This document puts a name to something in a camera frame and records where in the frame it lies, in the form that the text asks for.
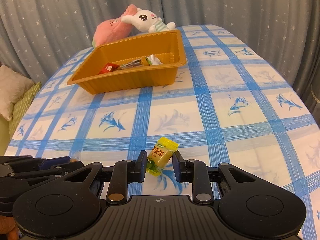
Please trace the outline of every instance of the red candy wrapper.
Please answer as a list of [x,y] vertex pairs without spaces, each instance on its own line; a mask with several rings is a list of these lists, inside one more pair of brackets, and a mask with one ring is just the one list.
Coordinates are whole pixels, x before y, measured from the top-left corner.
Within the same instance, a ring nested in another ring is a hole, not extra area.
[[105,74],[105,73],[109,73],[112,71],[115,71],[118,67],[120,67],[120,65],[117,64],[113,64],[108,62],[103,68],[102,70],[100,70],[99,74]]

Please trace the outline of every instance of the gray curtain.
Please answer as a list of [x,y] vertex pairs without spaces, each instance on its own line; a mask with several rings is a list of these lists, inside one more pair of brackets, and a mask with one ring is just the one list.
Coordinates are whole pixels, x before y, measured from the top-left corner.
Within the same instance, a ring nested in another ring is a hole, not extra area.
[[131,3],[177,26],[226,28],[276,68],[320,122],[319,0],[0,0],[0,60],[44,83]]

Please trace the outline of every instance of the snack package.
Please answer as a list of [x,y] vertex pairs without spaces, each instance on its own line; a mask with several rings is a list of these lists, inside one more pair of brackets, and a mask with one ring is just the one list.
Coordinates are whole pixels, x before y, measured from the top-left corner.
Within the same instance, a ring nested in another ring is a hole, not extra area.
[[122,70],[122,69],[127,69],[127,68],[132,68],[132,67],[140,67],[142,66],[142,61],[141,58],[135,59],[127,64],[121,65],[117,70]]
[[147,172],[153,176],[161,175],[178,146],[174,141],[161,137],[148,155]]
[[99,74],[104,74],[104,73],[109,73],[109,72],[115,71],[118,67],[120,67],[120,65],[108,62],[107,64],[105,64],[105,66],[102,68],[102,70],[100,70]]
[[146,57],[146,61],[149,63],[149,65],[161,65],[162,63],[160,62],[160,60],[153,54],[151,54],[150,56],[145,56]]

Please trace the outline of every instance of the black robotic gripper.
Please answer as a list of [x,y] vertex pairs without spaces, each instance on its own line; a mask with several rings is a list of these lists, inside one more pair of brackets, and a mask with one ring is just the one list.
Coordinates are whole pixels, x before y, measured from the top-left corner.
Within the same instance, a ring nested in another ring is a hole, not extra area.
[[172,162],[177,181],[192,183],[191,199],[128,196],[129,183],[144,181],[146,151],[113,167],[0,157],[0,214],[13,216],[23,240],[299,239],[306,208],[296,195],[229,163],[207,167],[179,151]]

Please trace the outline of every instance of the white fluffy pillow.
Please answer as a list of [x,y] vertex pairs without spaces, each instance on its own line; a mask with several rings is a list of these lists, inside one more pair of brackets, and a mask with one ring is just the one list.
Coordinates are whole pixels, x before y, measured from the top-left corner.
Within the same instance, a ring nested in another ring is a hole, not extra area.
[[0,67],[0,114],[11,121],[13,105],[32,87],[33,81],[5,65]]

